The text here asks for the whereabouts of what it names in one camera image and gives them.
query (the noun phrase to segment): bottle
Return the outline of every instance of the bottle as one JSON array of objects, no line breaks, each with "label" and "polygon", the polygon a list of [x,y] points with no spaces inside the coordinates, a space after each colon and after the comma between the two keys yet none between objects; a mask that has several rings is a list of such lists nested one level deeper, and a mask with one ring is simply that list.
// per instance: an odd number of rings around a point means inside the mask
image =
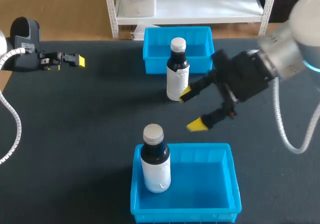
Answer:
[{"label": "bottle", "polygon": [[164,143],[164,131],[158,124],[149,124],[143,130],[141,164],[146,188],[162,193],[171,184],[170,150]]},{"label": "bottle", "polygon": [[173,101],[179,101],[188,87],[190,65],[185,56],[187,44],[183,38],[174,38],[170,47],[171,57],[166,64],[166,95]]}]

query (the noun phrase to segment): black table mat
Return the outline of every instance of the black table mat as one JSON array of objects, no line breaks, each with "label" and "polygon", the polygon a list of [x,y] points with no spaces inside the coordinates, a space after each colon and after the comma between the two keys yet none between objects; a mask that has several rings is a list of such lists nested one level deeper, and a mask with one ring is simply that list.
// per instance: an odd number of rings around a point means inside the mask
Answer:
[{"label": "black table mat", "polygon": [[[253,39],[218,39],[233,56]],[[242,212],[236,223],[318,223],[320,132],[305,154],[281,142],[268,89],[236,107],[238,116],[209,132],[186,124],[218,108],[214,86],[179,104],[166,99],[166,77],[145,75],[139,41],[44,42],[46,51],[77,52],[86,69],[14,73],[4,91],[22,120],[22,139],[0,165],[1,224],[131,224],[134,149],[145,125],[164,129],[168,143],[223,142],[233,153]],[[280,85],[289,139],[300,145],[319,94],[308,74]],[[0,156],[16,125],[0,105]]]}]

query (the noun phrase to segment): white cable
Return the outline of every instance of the white cable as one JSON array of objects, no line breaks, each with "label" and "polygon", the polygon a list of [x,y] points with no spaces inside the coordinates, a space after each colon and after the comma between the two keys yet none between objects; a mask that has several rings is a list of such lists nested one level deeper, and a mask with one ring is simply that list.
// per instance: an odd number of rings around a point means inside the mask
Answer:
[{"label": "white cable", "polygon": [[[0,71],[2,69],[2,67],[4,66],[4,63],[11,58],[12,56],[18,55],[18,54],[24,54],[26,53],[26,49],[25,48],[17,48],[17,49],[13,49],[10,52],[8,52],[7,54],[5,54],[1,59],[0,59]],[[7,100],[5,99],[5,97],[2,95],[1,90],[0,90],[0,101],[1,103],[12,113],[15,122],[16,122],[16,137],[15,137],[15,141],[13,146],[11,147],[11,149],[9,150],[9,152],[0,159],[0,165],[2,163],[4,163],[6,160],[8,160],[8,158],[12,155],[12,153],[14,153],[14,151],[16,150],[20,138],[21,138],[21,133],[22,133],[22,127],[21,127],[21,120],[20,117],[18,115],[18,113],[15,111],[14,108],[12,108],[12,106],[7,102]]]},{"label": "white cable", "polygon": [[278,130],[280,132],[281,139],[282,139],[284,145],[291,152],[293,152],[295,154],[301,154],[305,150],[307,150],[307,148],[308,148],[308,146],[310,144],[311,138],[312,138],[312,136],[314,134],[317,122],[318,122],[319,117],[320,117],[320,103],[318,104],[317,108],[315,109],[315,111],[314,111],[314,113],[313,113],[313,115],[311,117],[311,120],[310,120],[308,129],[306,131],[302,146],[299,149],[295,148],[294,146],[291,145],[291,143],[289,142],[289,140],[288,140],[288,138],[286,136],[284,124],[283,124],[282,118],[281,118],[280,100],[279,100],[279,79],[278,78],[274,79],[273,86],[274,86],[273,87],[274,114],[275,114],[275,119],[276,119],[276,123],[277,123],[277,126],[278,126]]}]

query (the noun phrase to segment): shelf leg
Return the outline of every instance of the shelf leg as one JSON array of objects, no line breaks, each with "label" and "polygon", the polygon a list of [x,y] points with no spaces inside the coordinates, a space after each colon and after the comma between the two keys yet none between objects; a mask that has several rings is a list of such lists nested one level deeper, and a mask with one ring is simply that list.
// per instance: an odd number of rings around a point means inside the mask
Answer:
[{"label": "shelf leg", "polygon": [[119,28],[118,28],[118,22],[116,18],[117,12],[115,10],[114,0],[106,0],[106,2],[107,2],[106,6],[108,8],[108,13],[109,13],[112,36],[113,38],[119,38]]},{"label": "shelf leg", "polygon": [[266,3],[264,5],[264,10],[263,10],[263,14],[262,14],[259,36],[264,36],[264,34],[267,30],[272,7],[273,7],[275,0],[265,0],[265,1],[266,1]]}]

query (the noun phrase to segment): gray robot arm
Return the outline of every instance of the gray robot arm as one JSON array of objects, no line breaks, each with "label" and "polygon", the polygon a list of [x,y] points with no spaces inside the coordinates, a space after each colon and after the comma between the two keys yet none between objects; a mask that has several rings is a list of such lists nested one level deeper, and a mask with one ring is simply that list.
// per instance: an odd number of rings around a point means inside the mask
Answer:
[{"label": "gray robot arm", "polygon": [[288,79],[306,68],[320,72],[320,0],[299,0],[289,20],[259,46],[274,77]]}]

